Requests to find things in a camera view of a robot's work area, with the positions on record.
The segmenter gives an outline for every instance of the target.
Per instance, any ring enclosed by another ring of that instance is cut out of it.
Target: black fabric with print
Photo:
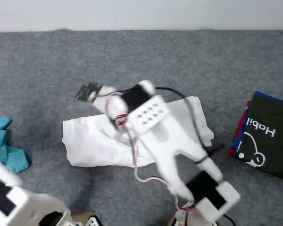
[[[255,93],[237,158],[283,178],[283,101]]]

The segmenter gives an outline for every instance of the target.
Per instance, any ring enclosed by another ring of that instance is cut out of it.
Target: white wall
[[[0,32],[283,29],[283,0],[0,0]]]

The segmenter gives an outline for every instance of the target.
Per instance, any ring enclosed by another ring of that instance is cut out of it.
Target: teal cloth
[[[22,149],[6,146],[6,127],[11,123],[9,117],[0,118],[0,162],[13,173],[19,173],[29,167]]]

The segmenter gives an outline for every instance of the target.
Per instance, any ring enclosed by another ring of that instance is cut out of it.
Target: white cloth
[[[214,133],[208,128],[198,97],[188,97],[193,106],[196,126],[205,146],[211,146]],[[198,141],[194,125],[183,100],[167,104],[173,116],[186,133]],[[73,166],[94,167],[119,165],[133,167],[131,147],[114,139],[116,130],[106,115],[95,115],[63,121],[63,143],[67,158]],[[146,166],[154,160],[143,145],[137,142],[138,166]]]

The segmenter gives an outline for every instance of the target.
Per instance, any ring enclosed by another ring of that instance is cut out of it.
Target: gray carpet
[[[74,100],[83,82],[124,89],[144,79],[199,96],[216,139],[229,145],[255,90],[283,99],[283,31],[0,33],[0,116],[13,117],[9,143],[32,161],[19,174],[24,187],[72,211],[94,210],[105,226],[166,225],[175,207],[163,184],[140,183],[126,167],[72,167],[61,142],[63,120],[98,114]],[[229,158],[227,149],[213,159],[242,196],[228,213],[238,226],[283,225],[282,179]],[[177,160],[188,181],[197,169]],[[155,165],[140,174],[157,174]]]

